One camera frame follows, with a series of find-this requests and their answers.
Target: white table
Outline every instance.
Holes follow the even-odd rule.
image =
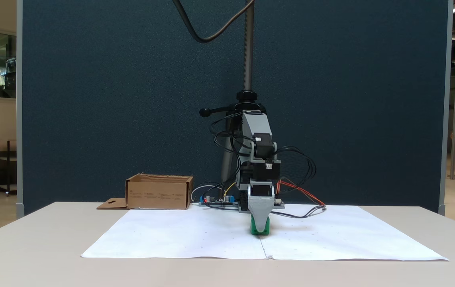
[[[0,286],[455,286],[455,221],[420,207],[362,208],[449,262],[81,258],[127,212],[98,205],[56,202],[0,228]]]

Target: cardboard box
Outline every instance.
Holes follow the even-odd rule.
[[[97,209],[187,209],[192,176],[136,174],[125,181],[125,198],[111,198]]]

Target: metal pole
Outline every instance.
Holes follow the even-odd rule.
[[[226,143],[224,144],[226,149],[231,149],[231,143],[229,138],[226,138]],[[231,163],[233,162],[233,154],[224,151],[224,156],[222,158],[222,169],[220,169],[220,180],[224,182],[229,179],[231,175]]]
[[[253,89],[253,35],[254,35],[254,4],[245,12],[245,40],[243,49],[243,89]]]
[[[245,12],[245,38],[243,43],[243,89],[253,89],[253,47],[254,47],[254,4],[252,4]],[[231,149],[229,138],[226,138],[224,145],[226,149]],[[233,154],[224,152],[222,158],[222,169],[220,171],[220,180],[226,181],[231,175],[231,164],[233,162]]]
[[[455,98],[454,98],[454,111],[452,113],[452,145],[451,145],[451,171],[449,178],[454,179],[455,167]]]

